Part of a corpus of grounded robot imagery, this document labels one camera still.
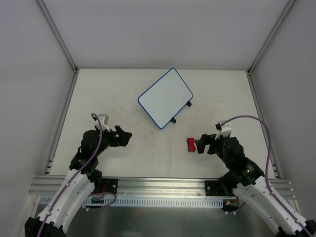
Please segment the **red bone-shaped eraser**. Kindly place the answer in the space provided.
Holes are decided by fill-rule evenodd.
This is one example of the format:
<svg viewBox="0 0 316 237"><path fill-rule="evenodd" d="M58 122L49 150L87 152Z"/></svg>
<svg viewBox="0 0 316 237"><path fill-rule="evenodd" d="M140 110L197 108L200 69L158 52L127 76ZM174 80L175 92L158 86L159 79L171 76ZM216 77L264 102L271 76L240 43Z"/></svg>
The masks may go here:
<svg viewBox="0 0 316 237"><path fill-rule="evenodd" d="M188 152L195 152L196 151L196 145L195 145L195 139L194 138L187 138L187 150Z"/></svg>

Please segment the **blue framed whiteboard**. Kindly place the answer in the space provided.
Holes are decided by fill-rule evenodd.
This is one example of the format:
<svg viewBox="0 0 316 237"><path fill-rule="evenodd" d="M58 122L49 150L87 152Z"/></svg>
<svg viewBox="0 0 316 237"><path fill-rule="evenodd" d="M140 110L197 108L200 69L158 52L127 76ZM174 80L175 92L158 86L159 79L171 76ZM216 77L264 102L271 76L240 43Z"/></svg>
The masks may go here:
<svg viewBox="0 0 316 237"><path fill-rule="evenodd" d="M137 99L159 129L164 129L194 97L175 68L169 69Z"/></svg>

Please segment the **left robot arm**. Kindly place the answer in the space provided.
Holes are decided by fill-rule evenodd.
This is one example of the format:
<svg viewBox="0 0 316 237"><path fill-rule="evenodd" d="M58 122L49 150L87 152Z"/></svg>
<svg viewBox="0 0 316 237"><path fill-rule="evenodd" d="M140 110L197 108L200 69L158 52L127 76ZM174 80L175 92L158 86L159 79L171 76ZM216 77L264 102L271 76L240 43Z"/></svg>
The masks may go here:
<svg viewBox="0 0 316 237"><path fill-rule="evenodd" d="M131 132L116 125L114 130L86 131L77 153L71 160L69 171L49 204L37 217L30 217L24 225L27 237L64 237L75 217L90 194L102 195L102 172L97 170L98 156L108 147L127 146Z"/></svg>

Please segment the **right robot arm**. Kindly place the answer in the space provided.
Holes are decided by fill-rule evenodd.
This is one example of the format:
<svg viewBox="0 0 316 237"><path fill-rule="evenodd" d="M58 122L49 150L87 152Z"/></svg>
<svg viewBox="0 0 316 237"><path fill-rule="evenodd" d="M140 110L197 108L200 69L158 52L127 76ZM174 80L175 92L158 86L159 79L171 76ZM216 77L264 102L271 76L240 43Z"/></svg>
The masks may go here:
<svg viewBox="0 0 316 237"><path fill-rule="evenodd" d="M295 211L272 186L263 170L244 154L243 146L235 137L216 137L204 134L195 140L197 152L216 155L228 172L210 187L207 195L236 196L244 201L270 227L277 237L311 237L316 233L316 222L307 220Z"/></svg>

